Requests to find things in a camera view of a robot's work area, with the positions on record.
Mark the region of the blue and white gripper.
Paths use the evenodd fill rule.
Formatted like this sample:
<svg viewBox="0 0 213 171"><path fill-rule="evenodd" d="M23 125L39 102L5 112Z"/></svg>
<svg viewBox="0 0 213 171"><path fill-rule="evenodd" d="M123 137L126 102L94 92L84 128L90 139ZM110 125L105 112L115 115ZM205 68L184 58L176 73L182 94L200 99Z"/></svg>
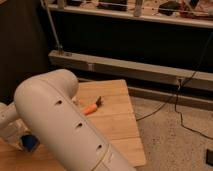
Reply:
<svg viewBox="0 0 213 171"><path fill-rule="evenodd" d="M39 140L32 134L23 135L21 137L21 147L27 152L33 152L39 145Z"/></svg>

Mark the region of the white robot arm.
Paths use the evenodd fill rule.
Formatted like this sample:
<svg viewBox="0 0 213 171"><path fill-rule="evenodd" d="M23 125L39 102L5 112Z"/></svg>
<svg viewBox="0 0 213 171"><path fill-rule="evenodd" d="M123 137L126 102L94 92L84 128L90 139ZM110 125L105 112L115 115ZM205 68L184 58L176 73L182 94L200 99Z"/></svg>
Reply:
<svg viewBox="0 0 213 171"><path fill-rule="evenodd" d="M66 69L26 79L0 111L0 136L20 119L67 171L136 171L72 102L77 91Z"/></svg>

